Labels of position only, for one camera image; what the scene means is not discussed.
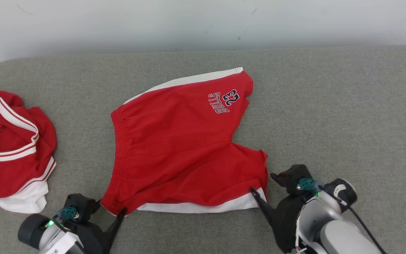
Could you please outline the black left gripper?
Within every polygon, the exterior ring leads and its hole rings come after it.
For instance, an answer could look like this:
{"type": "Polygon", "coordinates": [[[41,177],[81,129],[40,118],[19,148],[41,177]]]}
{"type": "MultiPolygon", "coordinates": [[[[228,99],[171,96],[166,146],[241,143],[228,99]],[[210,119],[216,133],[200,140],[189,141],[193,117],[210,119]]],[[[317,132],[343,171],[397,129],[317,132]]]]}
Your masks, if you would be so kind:
{"type": "Polygon", "coordinates": [[[70,221],[69,229],[78,236],[87,254],[109,254],[126,212],[127,208],[123,208],[106,231],[91,222],[76,223],[70,221]]]}

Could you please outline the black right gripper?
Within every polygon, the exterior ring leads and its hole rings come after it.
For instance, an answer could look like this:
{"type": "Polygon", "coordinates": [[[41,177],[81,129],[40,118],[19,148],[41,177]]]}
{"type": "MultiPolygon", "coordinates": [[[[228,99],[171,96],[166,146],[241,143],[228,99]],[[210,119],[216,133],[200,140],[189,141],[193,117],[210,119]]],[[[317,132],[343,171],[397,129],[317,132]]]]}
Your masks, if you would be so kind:
{"type": "Polygon", "coordinates": [[[250,193],[269,225],[272,225],[278,248],[283,253],[290,253],[295,249],[297,217],[304,204],[311,199],[311,193],[303,193],[298,196],[288,195],[279,202],[276,209],[261,198],[257,190],[251,188],[250,193]]]}

